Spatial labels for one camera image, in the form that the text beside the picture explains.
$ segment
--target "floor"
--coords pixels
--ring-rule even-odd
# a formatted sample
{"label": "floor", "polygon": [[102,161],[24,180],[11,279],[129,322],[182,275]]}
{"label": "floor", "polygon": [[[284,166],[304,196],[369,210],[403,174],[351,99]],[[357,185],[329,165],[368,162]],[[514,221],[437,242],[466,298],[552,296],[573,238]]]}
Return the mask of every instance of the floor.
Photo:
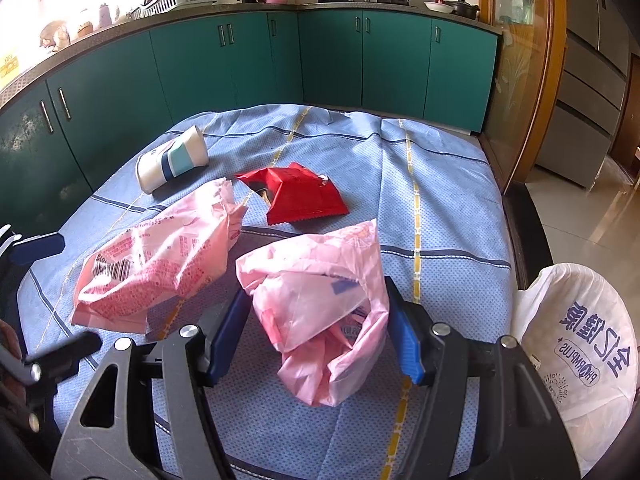
{"label": "floor", "polygon": [[527,188],[555,263],[583,264],[618,291],[640,333],[640,191],[605,161],[587,191],[535,167]]}

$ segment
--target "red snack wrapper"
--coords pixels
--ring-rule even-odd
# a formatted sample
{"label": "red snack wrapper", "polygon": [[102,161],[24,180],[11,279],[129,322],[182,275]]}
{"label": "red snack wrapper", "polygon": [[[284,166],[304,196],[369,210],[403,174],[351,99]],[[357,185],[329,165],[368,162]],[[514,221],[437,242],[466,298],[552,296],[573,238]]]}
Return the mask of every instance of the red snack wrapper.
{"label": "red snack wrapper", "polygon": [[349,212],[327,176],[316,175],[296,162],[288,168],[262,168],[236,177],[270,205],[268,225]]}

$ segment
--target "white bowl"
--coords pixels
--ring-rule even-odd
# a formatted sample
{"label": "white bowl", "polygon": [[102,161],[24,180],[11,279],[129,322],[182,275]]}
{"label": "white bowl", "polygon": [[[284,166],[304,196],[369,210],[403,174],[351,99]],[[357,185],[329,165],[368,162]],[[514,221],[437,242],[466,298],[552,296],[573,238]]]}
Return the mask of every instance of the white bowl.
{"label": "white bowl", "polygon": [[444,12],[445,14],[453,12],[453,7],[447,4],[439,4],[436,2],[425,2],[424,4],[429,10],[435,10],[436,12]]}

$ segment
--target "silver screw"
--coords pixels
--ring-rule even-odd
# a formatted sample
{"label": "silver screw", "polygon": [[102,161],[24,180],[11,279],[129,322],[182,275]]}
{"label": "silver screw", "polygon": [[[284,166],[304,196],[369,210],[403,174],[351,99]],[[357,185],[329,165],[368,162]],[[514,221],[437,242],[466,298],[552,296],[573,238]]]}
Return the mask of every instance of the silver screw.
{"label": "silver screw", "polygon": [[35,413],[29,414],[29,427],[33,433],[38,433],[40,431],[40,421]]}
{"label": "silver screw", "polygon": [[431,331],[435,335],[439,335],[441,337],[444,337],[444,336],[449,335],[451,333],[451,327],[446,323],[436,323],[431,327]]}
{"label": "silver screw", "polygon": [[31,379],[38,382],[42,376],[42,369],[38,363],[31,365]]}
{"label": "silver screw", "polygon": [[123,350],[126,350],[131,346],[131,339],[128,337],[121,337],[114,343],[113,346],[116,347],[116,350],[119,350],[122,352]]}
{"label": "silver screw", "polygon": [[195,325],[185,325],[180,329],[182,337],[193,337],[198,333],[198,327]]}
{"label": "silver screw", "polygon": [[512,348],[516,348],[516,346],[518,346],[518,341],[512,335],[503,335],[500,338],[500,344],[502,346],[504,346],[505,348],[512,349]]}

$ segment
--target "pink plastic bag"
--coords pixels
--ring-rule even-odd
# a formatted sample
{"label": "pink plastic bag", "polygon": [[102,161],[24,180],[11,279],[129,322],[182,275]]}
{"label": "pink plastic bag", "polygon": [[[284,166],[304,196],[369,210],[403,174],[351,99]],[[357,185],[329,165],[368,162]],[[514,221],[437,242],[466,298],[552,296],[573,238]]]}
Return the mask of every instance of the pink plastic bag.
{"label": "pink plastic bag", "polygon": [[291,393],[337,406],[362,386],[389,313],[375,220],[274,242],[238,258],[236,271]]}
{"label": "pink plastic bag", "polygon": [[84,261],[72,323],[145,333],[152,306],[190,298],[224,274],[245,212],[219,178],[116,236]]}

